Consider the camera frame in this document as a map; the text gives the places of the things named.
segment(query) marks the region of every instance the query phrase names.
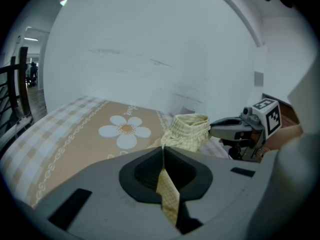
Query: yellow checkered fabric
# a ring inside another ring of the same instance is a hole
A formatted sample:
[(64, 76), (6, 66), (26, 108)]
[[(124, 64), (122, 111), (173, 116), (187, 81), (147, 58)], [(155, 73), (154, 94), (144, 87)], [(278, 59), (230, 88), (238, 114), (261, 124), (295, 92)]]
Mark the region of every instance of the yellow checkered fabric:
[[(157, 139), (149, 148), (162, 146), (176, 147), (196, 152), (202, 144), (210, 139), (210, 123), (202, 114), (180, 114), (173, 119), (161, 139)], [(163, 167), (159, 174), (156, 192), (162, 197), (162, 210), (174, 224), (177, 223), (180, 194)]]

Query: bed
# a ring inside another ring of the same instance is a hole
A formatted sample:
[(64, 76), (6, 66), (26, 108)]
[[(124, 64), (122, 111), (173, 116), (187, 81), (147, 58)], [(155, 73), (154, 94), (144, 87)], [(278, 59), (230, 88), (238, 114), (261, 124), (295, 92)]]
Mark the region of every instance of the bed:
[[(13, 196), (34, 208), (85, 167), (146, 149), (172, 119), (170, 113), (83, 96), (24, 132), (3, 155), (0, 170)], [(228, 158), (213, 137), (199, 151)]]

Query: black slot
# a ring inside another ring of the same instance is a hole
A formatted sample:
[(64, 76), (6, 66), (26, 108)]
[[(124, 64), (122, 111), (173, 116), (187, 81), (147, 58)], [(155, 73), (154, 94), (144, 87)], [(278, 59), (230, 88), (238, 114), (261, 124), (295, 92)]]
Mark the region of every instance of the black slot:
[(242, 169), (242, 168), (239, 168), (239, 167), (232, 168), (230, 170), (230, 172), (233, 172), (233, 173), (236, 173), (236, 174), (240, 174), (240, 175), (244, 175), (244, 176), (248, 176), (248, 177), (253, 177), (255, 175), (255, 171)]
[(119, 172), (119, 183), (136, 201), (161, 204), (161, 195), (156, 190), (162, 167), (162, 147), (158, 147), (125, 164)]
[(214, 178), (206, 165), (170, 147), (164, 147), (164, 167), (183, 202), (202, 198)]
[(210, 124), (211, 127), (215, 126), (239, 126), (242, 124), (242, 121), (239, 119), (228, 119), (222, 122), (212, 123)]
[(78, 188), (48, 220), (58, 228), (67, 230), (91, 194), (91, 191)]

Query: ceiling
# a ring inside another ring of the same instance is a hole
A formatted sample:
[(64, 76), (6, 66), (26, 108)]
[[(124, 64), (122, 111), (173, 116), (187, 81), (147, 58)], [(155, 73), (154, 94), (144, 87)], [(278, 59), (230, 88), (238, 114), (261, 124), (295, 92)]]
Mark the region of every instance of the ceiling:
[[(26, 32), (25, 32), (25, 37), (26, 38), (33, 38), (33, 39), (38, 39), (38, 43), (41, 43), (43, 38), (44, 38), (44, 33), (43, 32), (39, 32), (36, 30), (33, 30), (32, 28), (29, 28)], [(25, 40), (25, 42), (32, 42), (35, 43), (36, 41), (30, 41), (30, 40)]]
[(53, 24), (62, 8), (60, 1), (62, 0), (30, 0), (24, 10), (29, 12), (28, 14), (37, 15), (41, 20), (50, 21)]

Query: plaid pattern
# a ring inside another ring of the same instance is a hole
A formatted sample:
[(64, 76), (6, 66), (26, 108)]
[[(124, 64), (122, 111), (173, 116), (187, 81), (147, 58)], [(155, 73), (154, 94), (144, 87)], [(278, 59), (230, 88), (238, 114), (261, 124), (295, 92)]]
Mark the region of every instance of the plaid pattern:
[[(177, 147), (196, 152), (208, 139), (210, 123), (205, 115), (176, 115), (170, 128), (163, 128), (164, 135), (157, 139), (149, 148), (162, 146)], [(206, 146), (203, 151), (210, 152)], [(179, 210), (180, 193), (176, 189), (165, 168), (158, 178), (156, 192), (161, 195), (161, 207), (166, 217), (176, 225)]]
[[(159, 116), (160, 121), (164, 123), (162, 127), (163, 127), (163, 132), (165, 133), (166, 130), (172, 125), (174, 116), (171, 113), (163, 113), (159, 111), (157, 111), (157, 114)], [(159, 138), (154, 143), (152, 143), (152, 145), (150, 145), (148, 148), (156, 148), (161, 146), (162, 146), (161, 138)], [(216, 137), (211, 137), (209, 140), (207, 140), (198, 149), (198, 151), (205, 156), (229, 159), (228, 153), (224, 150), (221, 143), (219, 143), (219, 138), (216, 138)]]
[(63, 105), (32, 125), (8, 148), (0, 160), (0, 171), (16, 198), (30, 204), (30, 189), (38, 187), (39, 177), (48, 170), (48, 160), (58, 143), (105, 102), (84, 96)]

